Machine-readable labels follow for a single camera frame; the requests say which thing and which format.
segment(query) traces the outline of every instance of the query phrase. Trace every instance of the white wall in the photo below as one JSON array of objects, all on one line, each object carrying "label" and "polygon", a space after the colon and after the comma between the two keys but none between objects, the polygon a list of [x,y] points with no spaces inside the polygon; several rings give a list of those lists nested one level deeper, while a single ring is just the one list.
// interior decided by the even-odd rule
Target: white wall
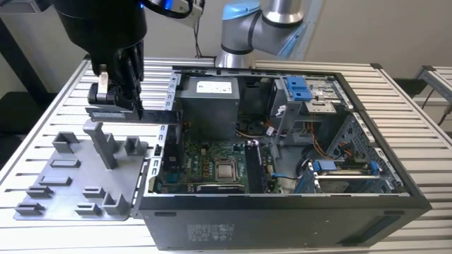
[{"label": "white wall", "polygon": [[377,62],[393,77],[452,66],[450,0],[325,0],[306,61]]}]

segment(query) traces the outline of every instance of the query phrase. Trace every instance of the aluminum extrusion table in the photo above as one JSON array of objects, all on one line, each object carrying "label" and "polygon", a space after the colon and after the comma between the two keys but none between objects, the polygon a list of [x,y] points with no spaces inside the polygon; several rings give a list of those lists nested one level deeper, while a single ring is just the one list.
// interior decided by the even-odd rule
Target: aluminum extrusion table
[{"label": "aluminum extrusion table", "polygon": [[422,66],[415,78],[423,79],[449,104],[452,104],[452,67]]},{"label": "aluminum extrusion table", "polygon": [[[213,63],[210,59],[146,58],[145,80],[141,83],[145,108],[162,108],[171,65],[211,66]],[[433,207],[369,249],[302,250],[302,253],[452,253],[452,141],[383,70],[367,64],[262,60],[255,61],[255,68],[333,71],[343,75]],[[0,171],[0,250],[34,254],[158,252],[142,220],[95,222],[13,219],[13,208],[21,202],[25,189],[34,182],[51,155],[51,140],[58,131],[71,131],[77,138],[87,138],[81,127],[87,119],[83,109],[87,106],[87,89],[95,81],[89,61],[83,60]],[[158,128],[158,125],[150,124],[105,123],[102,129],[103,132],[111,132],[117,140],[127,135],[138,135],[141,141],[151,146],[157,143]],[[299,251],[283,249],[251,252]]]}]

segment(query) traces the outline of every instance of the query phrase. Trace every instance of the cable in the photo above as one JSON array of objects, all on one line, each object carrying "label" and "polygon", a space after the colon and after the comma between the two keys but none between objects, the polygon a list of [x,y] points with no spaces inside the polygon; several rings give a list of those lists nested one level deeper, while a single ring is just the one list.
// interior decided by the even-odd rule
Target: cable
[{"label": "cable", "polygon": [[443,115],[441,116],[441,119],[439,119],[439,121],[437,122],[437,126],[439,126],[439,125],[442,124],[442,122],[443,122],[443,120],[445,120],[445,117],[446,117],[446,114],[443,114]]},{"label": "cable", "polygon": [[239,132],[237,129],[235,129],[234,131],[235,131],[235,133],[238,133],[241,136],[243,136],[245,138],[249,138],[249,139],[254,139],[254,138],[261,138],[261,137],[263,137],[263,136],[261,136],[261,135],[259,135],[259,136],[247,135],[247,134]]},{"label": "cable", "polygon": [[285,178],[285,179],[289,179],[289,180],[297,180],[298,178],[293,178],[293,177],[287,177],[287,176],[273,176],[275,178]]},{"label": "cable", "polygon": [[195,50],[195,58],[202,58],[202,53],[199,51],[199,47],[198,47],[198,42],[197,42],[197,37],[198,37],[198,24],[199,24],[199,17],[202,16],[203,14],[203,6],[205,6],[205,0],[201,0],[199,3],[198,3],[198,7],[201,8],[201,13],[199,13],[199,16],[195,20],[195,23],[194,23],[194,27],[193,27],[193,36],[194,36],[194,50]]},{"label": "cable", "polygon": [[421,109],[423,109],[423,106],[426,104],[426,101],[429,100],[430,96],[431,96],[431,93],[434,92],[434,89],[431,89],[430,93],[427,94],[426,98],[425,98],[425,101],[423,101],[423,104],[421,106]]},{"label": "cable", "polygon": [[327,154],[322,151],[317,140],[315,140],[315,135],[314,135],[314,131],[313,131],[313,122],[310,122],[310,134],[311,134],[311,144],[313,144],[313,148],[315,149],[317,153],[323,156],[326,159],[331,160],[331,157],[327,156]]},{"label": "cable", "polygon": [[193,0],[186,0],[187,2],[187,11],[186,12],[174,12],[171,10],[166,10],[163,7],[161,7],[159,5],[154,4],[153,2],[150,2],[149,0],[141,0],[142,5],[151,10],[153,12],[170,17],[173,19],[183,19],[189,16],[189,14],[191,13],[193,10]]}]

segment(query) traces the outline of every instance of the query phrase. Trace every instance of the black cable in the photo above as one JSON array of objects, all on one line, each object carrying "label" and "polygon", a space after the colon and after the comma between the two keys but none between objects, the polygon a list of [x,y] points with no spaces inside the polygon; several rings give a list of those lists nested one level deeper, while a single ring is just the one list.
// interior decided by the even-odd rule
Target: black cable
[{"label": "black cable", "polygon": [[289,179],[289,180],[297,180],[297,178],[293,178],[293,177],[287,177],[287,176],[273,176],[275,178],[285,178],[285,179]]},{"label": "black cable", "polygon": [[429,100],[429,98],[430,98],[433,92],[434,92],[434,89],[431,89],[429,95],[426,96],[425,101],[423,101],[423,104],[422,104],[422,106],[421,106],[421,109],[423,109],[423,106],[425,106],[425,104],[426,104],[426,101]]},{"label": "black cable", "polygon": [[443,122],[443,120],[445,120],[445,117],[446,117],[446,114],[443,114],[443,115],[441,116],[441,119],[439,119],[438,122],[437,122],[437,126],[439,126],[439,125],[442,124],[442,122]]},{"label": "black cable", "polygon": [[[199,17],[203,14],[203,6],[205,6],[205,1],[201,0],[199,3],[198,3],[198,7],[201,8]],[[197,42],[199,17],[197,18],[195,23],[194,23],[194,27],[193,27],[195,58],[201,58],[202,57],[202,53],[199,51],[198,42]]]},{"label": "black cable", "polygon": [[151,10],[153,12],[170,17],[173,19],[183,19],[189,16],[189,14],[191,13],[193,10],[193,0],[186,0],[187,2],[187,11],[186,12],[174,12],[170,10],[166,10],[165,8],[162,8],[159,5],[154,4],[153,2],[150,2],[149,0],[141,0],[142,5]]}]

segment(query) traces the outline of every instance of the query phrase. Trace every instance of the sticker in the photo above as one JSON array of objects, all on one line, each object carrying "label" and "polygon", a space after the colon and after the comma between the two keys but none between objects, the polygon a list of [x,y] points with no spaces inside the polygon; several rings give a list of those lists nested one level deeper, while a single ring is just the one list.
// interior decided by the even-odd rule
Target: sticker
[{"label": "sticker", "polygon": [[217,81],[199,81],[195,85],[197,93],[231,94],[231,83]]},{"label": "sticker", "polygon": [[266,129],[266,135],[271,136],[273,135],[273,132],[274,132],[274,128],[270,126],[267,127]]},{"label": "sticker", "polygon": [[186,229],[190,242],[231,241],[233,224],[189,224]]}]

